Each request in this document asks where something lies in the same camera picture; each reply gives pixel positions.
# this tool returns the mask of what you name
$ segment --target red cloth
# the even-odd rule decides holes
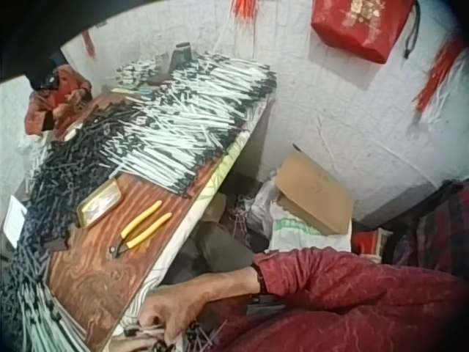
[[[332,249],[255,261],[267,291],[284,297],[291,310],[229,319],[217,351],[432,351],[469,294],[450,274],[378,265]]]
[[[67,102],[67,95],[77,89],[85,89],[91,94],[91,84],[80,73],[74,71],[69,65],[59,66],[58,90],[43,89],[33,92],[29,98],[28,111],[25,116],[24,125],[26,134],[37,134],[43,132],[44,119],[48,112],[52,112],[59,104]],[[68,126],[75,121],[75,114],[56,121],[54,133],[61,136]]]
[[[322,41],[385,64],[415,0],[315,0],[311,26]]]

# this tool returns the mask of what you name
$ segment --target cardboard box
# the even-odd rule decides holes
[[[306,154],[293,151],[276,177],[277,203],[324,235],[346,234],[353,212],[348,191]]]

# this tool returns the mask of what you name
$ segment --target pliers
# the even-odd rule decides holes
[[[152,215],[155,211],[157,211],[161,204],[163,204],[160,200],[158,200],[154,205],[150,208],[146,209],[142,214],[137,216],[134,220],[132,220],[129,225],[124,228],[124,230],[120,233],[121,239],[116,246],[109,247],[109,253],[112,255],[113,258],[117,258],[122,253],[126,252],[128,249],[132,249],[135,246],[138,246],[140,243],[145,241],[154,231],[156,231],[161,225],[167,222],[171,217],[172,213],[167,213],[161,216],[152,226],[148,227],[145,231],[143,231],[140,235],[137,235],[133,240],[128,241],[125,243],[125,239],[132,232],[133,229],[137,227],[143,220],[145,220],[148,216]]]

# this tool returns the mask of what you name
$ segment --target small tray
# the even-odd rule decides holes
[[[115,178],[99,186],[77,207],[78,220],[82,229],[98,222],[122,200],[122,193]]]

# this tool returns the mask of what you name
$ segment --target hand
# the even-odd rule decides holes
[[[67,95],[67,102],[72,105],[78,105],[85,96],[85,94],[85,89],[73,90],[69,95]]]
[[[158,288],[145,299],[140,325],[163,324],[164,340],[170,346],[199,316],[208,301],[209,295],[197,281]]]
[[[114,336],[109,344],[109,352],[146,351],[158,341],[157,337],[142,334],[135,337]]]
[[[52,111],[53,119],[56,121],[59,121],[62,118],[66,117],[67,115],[72,114],[73,111],[74,111],[73,106],[71,106],[70,104],[65,104],[65,103],[59,104],[59,106],[57,106]]]

